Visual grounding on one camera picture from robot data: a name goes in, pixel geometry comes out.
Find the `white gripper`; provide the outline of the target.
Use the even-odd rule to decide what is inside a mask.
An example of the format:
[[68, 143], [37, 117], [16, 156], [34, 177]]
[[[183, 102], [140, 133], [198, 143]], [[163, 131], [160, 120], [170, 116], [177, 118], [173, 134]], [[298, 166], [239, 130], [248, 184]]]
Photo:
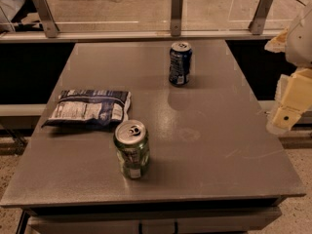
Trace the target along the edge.
[[278, 80], [275, 102], [269, 112], [266, 130], [274, 135], [288, 132], [312, 106], [312, 3], [308, 3], [292, 21], [269, 40], [264, 49], [286, 53], [286, 60], [298, 67], [290, 76]]

